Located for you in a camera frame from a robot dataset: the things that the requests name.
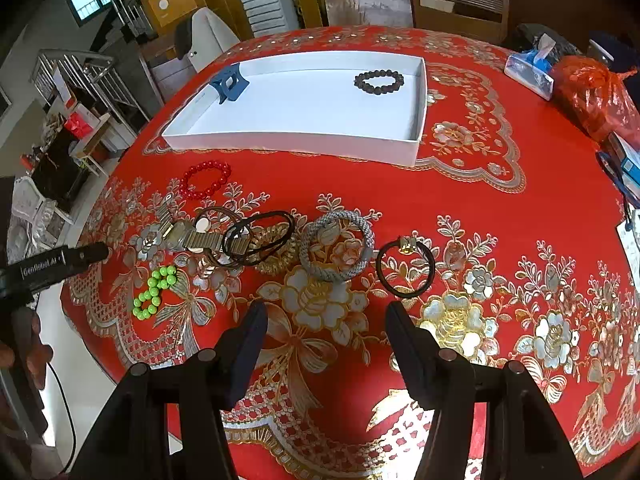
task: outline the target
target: red beaded bracelet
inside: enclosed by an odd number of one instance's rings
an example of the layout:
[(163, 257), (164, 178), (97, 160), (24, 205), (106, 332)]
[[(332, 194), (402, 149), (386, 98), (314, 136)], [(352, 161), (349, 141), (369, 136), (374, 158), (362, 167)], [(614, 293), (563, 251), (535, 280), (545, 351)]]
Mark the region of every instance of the red beaded bracelet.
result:
[[(204, 191), (190, 191), (189, 179), (202, 170), (209, 170), (210, 168), (218, 168), (222, 172), (222, 176), (217, 179), (210, 187), (207, 187)], [(226, 180), (231, 174), (231, 166), (226, 162), (220, 162), (219, 160), (206, 160), (195, 166), (191, 166), (180, 180), (180, 193), (187, 199), (202, 200), (203, 198), (211, 197), (217, 190), (226, 184)]]

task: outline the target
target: tile floor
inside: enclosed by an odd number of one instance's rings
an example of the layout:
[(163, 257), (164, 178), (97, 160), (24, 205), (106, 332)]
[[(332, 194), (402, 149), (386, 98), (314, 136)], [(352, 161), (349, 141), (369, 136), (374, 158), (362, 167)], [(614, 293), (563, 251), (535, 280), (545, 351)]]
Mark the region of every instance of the tile floor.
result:
[[(116, 160), (110, 160), (104, 167), (111, 173), (116, 165)], [(89, 213), (106, 182), (105, 176), (91, 176), (84, 185), (71, 213), (76, 223), (73, 226), (66, 225), (60, 235), (64, 244), (76, 246)], [(37, 312), (42, 321), (41, 339), (53, 347), (52, 366), (60, 377), (76, 428), (77, 454), (115, 384), (98, 366), (80, 336), (67, 322), (60, 304), (61, 290), (62, 284), (59, 283), (43, 291)], [(49, 421), (45, 441), (56, 447), (62, 464), (65, 464), (72, 448), (71, 430), (58, 384), (50, 372), (47, 373), (42, 399), (44, 414)], [(171, 452), (182, 447), (173, 437), (169, 438), (169, 442)]]

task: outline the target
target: gray braided hair tie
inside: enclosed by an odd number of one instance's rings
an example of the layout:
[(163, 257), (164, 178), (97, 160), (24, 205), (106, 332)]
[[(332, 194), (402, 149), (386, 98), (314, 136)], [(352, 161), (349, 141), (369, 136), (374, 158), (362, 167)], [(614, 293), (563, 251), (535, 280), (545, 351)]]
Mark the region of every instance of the gray braided hair tie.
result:
[[(322, 227), (325, 227), (331, 222), (339, 219), (349, 220), (351, 223), (355, 224), (358, 229), (362, 231), (364, 238), (364, 247), (360, 253), (360, 259), (353, 267), (344, 270), (343, 272), (336, 272), (333, 269), (323, 269), (315, 266), (309, 260), (309, 244), (311, 243), (311, 240), (316, 237), (316, 234), (318, 234), (318, 231)], [(305, 268), (306, 272), (315, 276), (322, 282), (346, 282), (364, 270), (373, 256), (373, 249), (373, 231), (371, 230), (369, 223), (362, 216), (354, 213), (353, 211), (333, 211), (321, 216), (315, 222), (309, 224), (308, 228), (303, 232), (302, 238), (300, 239), (300, 263)]]

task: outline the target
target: black hair tie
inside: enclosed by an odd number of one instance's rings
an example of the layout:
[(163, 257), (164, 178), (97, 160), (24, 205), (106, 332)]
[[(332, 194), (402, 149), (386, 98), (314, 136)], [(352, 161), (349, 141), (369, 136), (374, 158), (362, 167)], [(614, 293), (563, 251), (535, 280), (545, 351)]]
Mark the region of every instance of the black hair tie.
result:
[[(274, 240), (273, 242), (270, 242), (261, 247), (248, 250), (244, 254), (231, 252), (230, 250), (231, 241), (237, 236), (241, 235), (243, 229), (247, 228), (249, 232), (251, 232), (251, 224), (253, 222), (255, 222), (256, 220), (261, 220), (263, 218), (272, 218), (274, 216), (284, 218), (287, 221), (287, 223), (289, 224), (289, 227), (287, 228), (286, 233), (284, 233), (277, 240)], [(296, 223), (295, 223), (295, 220), (293, 219), (293, 216), (291, 216), (286, 211), (269, 211), (268, 213), (260, 213), (260, 214), (249, 216), (249, 218), (245, 218), (243, 220), (235, 222), (231, 227), (229, 227), (229, 229), (225, 231), (224, 235), (222, 236), (222, 252), (225, 253), (226, 256), (228, 256), (229, 259), (231, 259), (231, 261), (235, 262), (236, 264), (247, 266), (247, 267), (256, 266), (260, 262), (263, 262), (264, 260), (266, 260), (273, 253), (275, 253), (285, 243), (287, 243), (287, 241), (293, 235), (295, 226), (296, 226)], [(269, 250), (269, 252), (263, 255), (262, 257), (259, 256), (258, 258), (254, 258), (254, 259), (251, 258), (251, 256), (254, 256), (255, 254), (258, 254), (267, 250)]]
[[(414, 290), (413, 292), (399, 292), (391, 286), (391, 284), (382, 274), (382, 257), (392, 247), (397, 247), (398, 249), (400, 249), (400, 252), (402, 254), (419, 252), (422, 257), (427, 260), (429, 264), (429, 273), (424, 284), (417, 290)], [(417, 298), (421, 294), (424, 294), (431, 286), (431, 283), (433, 283), (433, 279), (436, 276), (436, 259), (433, 257), (433, 253), (431, 253), (431, 250), (425, 244), (419, 242), (414, 237), (402, 236), (399, 237), (398, 240), (393, 240), (392, 242), (383, 245), (382, 248), (378, 251), (378, 256), (376, 257), (376, 274), (378, 275), (378, 279), (380, 280), (380, 283), (382, 283), (382, 286), (385, 287), (386, 290), (391, 292), (394, 296), (397, 296), (398, 298), (404, 298), (406, 300)]]

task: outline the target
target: paper card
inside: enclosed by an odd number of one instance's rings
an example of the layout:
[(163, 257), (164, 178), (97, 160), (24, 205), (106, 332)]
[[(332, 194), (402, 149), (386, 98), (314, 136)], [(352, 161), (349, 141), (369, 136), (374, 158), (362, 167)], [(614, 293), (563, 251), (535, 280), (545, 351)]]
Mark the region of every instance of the paper card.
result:
[(638, 224), (637, 228), (631, 229), (631, 231), (627, 231), (625, 228), (625, 222), (623, 221), (616, 230), (618, 231), (618, 236), (620, 237), (620, 242), (622, 243), (622, 248), (626, 254), (626, 260), (629, 262), (629, 268), (631, 270), (631, 277), (634, 280), (634, 285), (636, 290), (640, 292), (640, 249), (638, 248), (638, 244), (636, 243), (636, 236), (634, 235), (634, 231), (640, 228), (640, 210), (636, 210), (631, 208), (631, 218), (634, 219), (634, 224)]
[(56, 89), (60, 94), (62, 102), (65, 104), (65, 108), (71, 109), (73, 105), (76, 104), (76, 96), (66, 85), (65, 79), (62, 77), (62, 72), (60, 72), (60, 67), (57, 65), (53, 71), (53, 83), (56, 85)]

